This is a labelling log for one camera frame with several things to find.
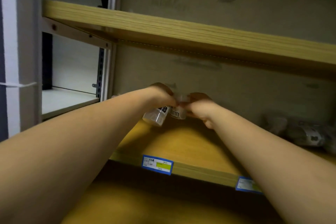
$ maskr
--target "forearm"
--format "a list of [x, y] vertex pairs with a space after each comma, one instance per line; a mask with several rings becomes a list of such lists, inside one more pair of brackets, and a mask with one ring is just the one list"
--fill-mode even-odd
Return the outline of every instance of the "forearm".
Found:
[[151, 93], [80, 108], [1, 143], [0, 220], [8, 212], [34, 223], [53, 219], [51, 213], [61, 218], [151, 108]]
[[336, 166], [222, 107], [212, 107], [213, 128], [290, 223], [336, 218]]

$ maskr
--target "yellow label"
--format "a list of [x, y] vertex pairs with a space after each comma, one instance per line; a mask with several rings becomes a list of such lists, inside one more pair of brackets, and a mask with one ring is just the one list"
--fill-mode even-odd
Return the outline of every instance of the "yellow label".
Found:
[[156, 167], [164, 168], [170, 170], [171, 165], [156, 162]]

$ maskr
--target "shelf label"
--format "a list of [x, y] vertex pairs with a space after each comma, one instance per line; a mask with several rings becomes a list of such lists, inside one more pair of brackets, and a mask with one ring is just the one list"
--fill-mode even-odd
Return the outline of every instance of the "shelf label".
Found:
[[166, 174], [171, 175], [171, 171], [173, 170], [173, 164], [174, 161], [165, 159], [165, 158], [158, 158], [148, 155], [143, 155], [142, 158], [142, 168]]
[[236, 190], [263, 194], [258, 185], [251, 178], [240, 176], [236, 185]]

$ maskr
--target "small bottle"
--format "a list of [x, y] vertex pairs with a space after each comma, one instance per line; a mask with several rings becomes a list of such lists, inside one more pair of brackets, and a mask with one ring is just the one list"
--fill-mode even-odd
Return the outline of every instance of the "small bottle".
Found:
[[[183, 94], [174, 94], [175, 100], [180, 102], [190, 102], [189, 97]], [[175, 119], [185, 120], [187, 117], [187, 111], [182, 106], [173, 107], [170, 111], [170, 116]]]
[[153, 109], [152, 111], [146, 112], [142, 119], [154, 126], [161, 127], [164, 121], [166, 120], [166, 116], [170, 111], [170, 106], [164, 106], [160, 108]]

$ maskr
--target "white string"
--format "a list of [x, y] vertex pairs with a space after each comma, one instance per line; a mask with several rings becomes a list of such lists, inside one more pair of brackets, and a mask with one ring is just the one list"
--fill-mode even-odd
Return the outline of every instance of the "white string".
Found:
[[37, 85], [37, 82], [32, 82], [32, 83], [29, 83], [29, 84], [0, 82], [0, 85], [4, 85], [4, 86], [7, 86], [7, 87], [11, 87], [11, 88], [25, 88], [25, 87], [35, 86], [35, 85]]

